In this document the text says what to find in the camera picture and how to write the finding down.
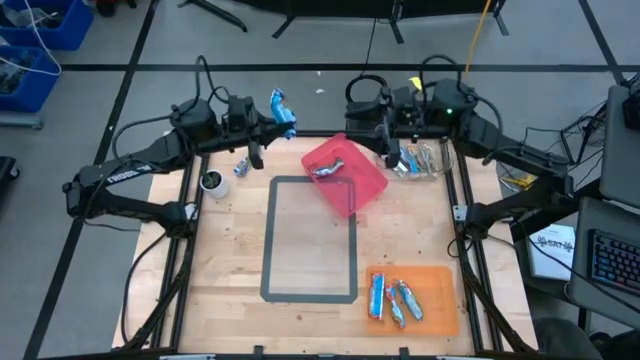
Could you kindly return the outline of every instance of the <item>wooden tabletop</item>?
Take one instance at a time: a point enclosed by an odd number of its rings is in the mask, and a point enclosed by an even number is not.
[[[454,231],[442,177],[434,181],[405,181],[385,171],[389,186],[356,215],[358,296],[352,304],[268,303],[260,296],[270,182],[275,176],[304,176],[300,159],[324,141],[277,140],[263,152],[265,169],[250,170],[242,179],[233,176],[233,167],[243,156],[241,151],[211,155],[209,168],[226,176],[230,190],[220,200],[204,196],[179,350],[251,353],[254,345],[263,345],[265,352],[271,354],[397,355],[399,347],[408,346],[414,355],[472,354],[459,264],[446,252]],[[371,152],[361,147],[360,150],[373,159]],[[479,160],[468,159],[467,163],[475,200],[489,203],[501,199],[495,163],[486,167]],[[464,204],[457,168],[454,166],[458,200]],[[196,173],[191,181],[191,199],[197,186]],[[175,201],[181,179],[181,171],[155,175],[149,201]],[[157,224],[143,224],[136,256],[161,233]],[[505,224],[495,224],[489,233],[512,241]],[[156,305],[168,244],[166,240],[151,251],[133,276],[127,310],[129,336]],[[484,242],[484,250],[496,305],[524,341],[537,348],[514,250],[493,240]],[[365,271],[370,265],[449,267],[457,299],[459,335],[367,335]],[[477,300],[476,303],[484,347],[490,349],[486,314]],[[173,316],[171,308],[166,316],[164,345],[169,343]],[[121,344],[120,331],[116,329],[114,346]]]

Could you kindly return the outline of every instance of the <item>white container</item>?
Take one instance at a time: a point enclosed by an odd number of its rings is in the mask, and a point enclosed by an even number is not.
[[[207,184],[212,185],[212,188],[208,188],[207,186],[205,186],[203,182],[204,176],[213,177],[213,184]],[[227,195],[227,193],[229,192],[229,183],[227,182],[227,180],[225,180],[225,178],[218,170],[207,170],[207,173],[204,176],[200,177],[200,187],[202,188],[202,190],[204,190],[214,199],[220,199]]]

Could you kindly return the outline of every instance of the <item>white paper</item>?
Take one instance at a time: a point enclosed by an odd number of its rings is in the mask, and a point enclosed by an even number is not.
[[[550,225],[531,235],[530,238],[540,250],[562,261],[569,268],[572,267],[576,244],[576,234],[572,227]],[[532,276],[569,281],[571,272],[568,269],[542,254],[531,242],[528,242],[528,246]]]

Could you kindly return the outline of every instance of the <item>blue bin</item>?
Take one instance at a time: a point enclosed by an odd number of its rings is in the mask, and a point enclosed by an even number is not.
[[[5,0],[4,4],[18,11],[27,7],[24,0]],[[32,9],[40,6],[68,9],[58,28],[38,28],[38,33],[51,50],[77,50],[80,47],[93,21],[91,10],[82,0],[29,0],[29,5]],[[32,28],[0,27],[0,36],[11,45],[40,46]]]
[[[58,70],[44,50],[37,47],[0,46],[0,56],[8,60],[11,57],[19,57],[25,50],[34,57],[32,69],[52,73]],[[40,111],[58,77],[27,71],[13,93],[0,94],[0,111]]]

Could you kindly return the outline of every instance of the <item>red plastic bin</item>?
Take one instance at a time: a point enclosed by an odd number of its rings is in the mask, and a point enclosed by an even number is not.
[[[344,165],[334,174],[315,177],[315,168],[333,164],[339,157]],[[343,133],[336,134],[302,158],[302,166],[338,213],[349,217],[375,199],[389,184],[387,178]]]

